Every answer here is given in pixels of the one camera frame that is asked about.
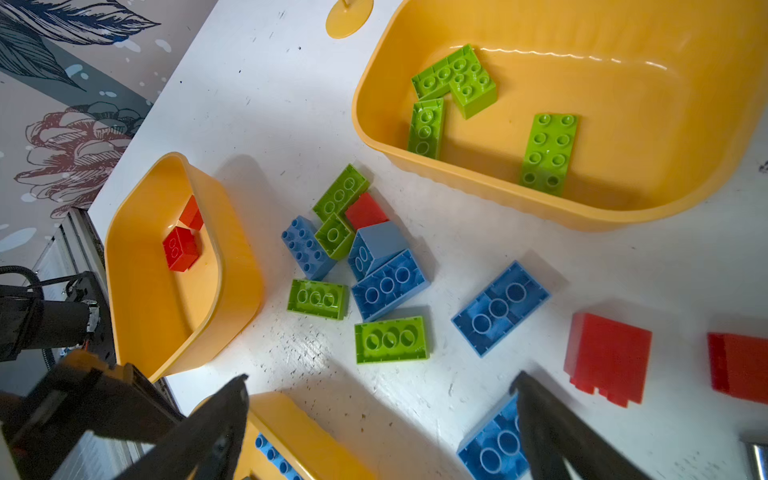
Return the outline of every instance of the building block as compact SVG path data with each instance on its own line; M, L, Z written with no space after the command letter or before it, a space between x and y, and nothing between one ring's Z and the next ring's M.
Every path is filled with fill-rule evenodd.
M328 257L328 253L315 239L315 226L312 222L299 215L290 223L290 227L280 235L293 259L301 267L306 278L322 280L336 265L336 261Z
M484 356L547 299L549 292L515 261L452 322Z
M411 83L419 101L440 98L450 91L464 119L493 105L498 98L496 83L469 44L411 78Z
M565 372L577 389L598 389L609 402L624 408L641 403L650 356L648 330L591 313L575 313L565 353Z
M360 198L370 182L350 164L326 190L312 210L325 223L333 214L342 215L349 205Z
M203 228L203 216L200 214L200 209L197 208L197 200L194 199L194 195L187 201L187 206L181 212L179 221L192 230Z
M355 231L338 214L333 214L315 233L315 239L328 253L328 257L341 260L349 255L355 240Z
M349 205L344 215L349 221L349 225L355 230L389 221L379 204L373 200L368 192L360 195L354 204Z
M563 194L571 163L578 116L536 114L525 148L520 185L546 194Z
M459 459L475 480L517 480L528 471L518 421L518 396L506 395L459 444Z
M423 316L355 325L357 363L428 359Z
M192 231L183 227L174 227L170 231L163 240L163 250L168 268L174 272L186 271L200 256Z
M445 109L442 98L414 103L408 151L439 160L444 120Z
M301 476L296 473L296 470L293 469L291 464L288 463L264 435L259 434L259 436L256 437L256 448L266 456L266 459L269 460L272 465L275 465L277 469L280 470L280 473L283 474L285 478L288 480L302 480Z
M708 333L712 388L768 404L768 339Z
M408 248L408 241L393 222L379 223L357 230L349 251L349 267L359 282Z
M429 286L422 269L406 250L352 287L363 322L372 322Z
M322 316L328 319L344 318L346 285L295 279L288 296L288 311Z

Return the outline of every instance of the red toy brick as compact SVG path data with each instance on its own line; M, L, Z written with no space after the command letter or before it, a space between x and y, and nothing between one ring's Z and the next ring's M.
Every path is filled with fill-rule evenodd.
M368 192L360 195L354 204L349 205L349 208L346 209L346 219L349 220L349 224L355 230L389 221L379 204L373 200Z
M184 207L184 211L181 212L179 221L192 230L203 228L203 216L200 215L200 209L197 208L197 200L194 199L194 195L190 197L187 206Z
M768 404L768 339L708 333L712 388Z
M163 240L163 249L168 268L176 272L186 271L200 256L192 231L182 227L170 231Z
M591 394L597 388L609 402L623 407L630 400L642 403L652 336L636 326L576 313L564 370L582 392Z

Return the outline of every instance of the white table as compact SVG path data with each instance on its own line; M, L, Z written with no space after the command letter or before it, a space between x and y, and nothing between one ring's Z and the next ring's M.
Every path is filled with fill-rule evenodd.
M595 430L659 479L743 478L738 436L768 430L768 406L714 392L705 333L768 336L768 119L723 189L676 217L587 234L407 174L352 126L353 92L395 11L334 41L331 2L220 0L90 210L104 238L114 212L169 151L227 188L266 278L259 316L211 363L168 381L188 413L239 373L250 392L281 390L381 478L469 478L463 436L520 369L543 379ZM429 319L426 362L355 364L343 322L287 313L301 277L280 232L352 162L408 232L432 286L397 311ZM484 359L450 319L514 259L553 296ZM340 264L328 281L353 283ZM650 329L642 405L617 407L568 383L578 310Z

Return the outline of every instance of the red flower drawing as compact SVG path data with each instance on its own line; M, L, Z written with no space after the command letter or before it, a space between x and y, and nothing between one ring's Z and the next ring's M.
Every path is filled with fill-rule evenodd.
M72 207L88 208L143 120L133 110L103 101L47 114L27 127L34 146L27 161L42 168L21 172L15 180L34 185L33 197L63 204L51 218L64 217Z

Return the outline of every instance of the white paint spot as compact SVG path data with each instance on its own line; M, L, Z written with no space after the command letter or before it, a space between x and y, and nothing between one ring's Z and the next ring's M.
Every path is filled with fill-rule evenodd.
M0 253L7 252L10 249L24 245L35 235L35 232L37 231L38 229L32 227L16 230L14 233L11 233L7 237L0 240Z
M72 78L72 75L78 73L80 70L83 69L83 66L79 63L76 63L74 65L69 65L64 69L64 72L67 74L69 78Z
M127 39L127 40L123 40L123 41L116 41L116 42L114 43L114 46L115 46L115 47L117 47L117 48L123 48L123 47L125 47L125 48L127 48L128 50L130 50L130 51L135 51L135 52L137 52L137 53L138 53L139 51L141 51L141 47L140 47L140 46L138 46L138 44L137 44L135 41L133 41L133 40L130 40L130 39Z
M170 53L170 45L168 44L167 41L158 39L158 40L155 40L154 43L157 44L158 47Z

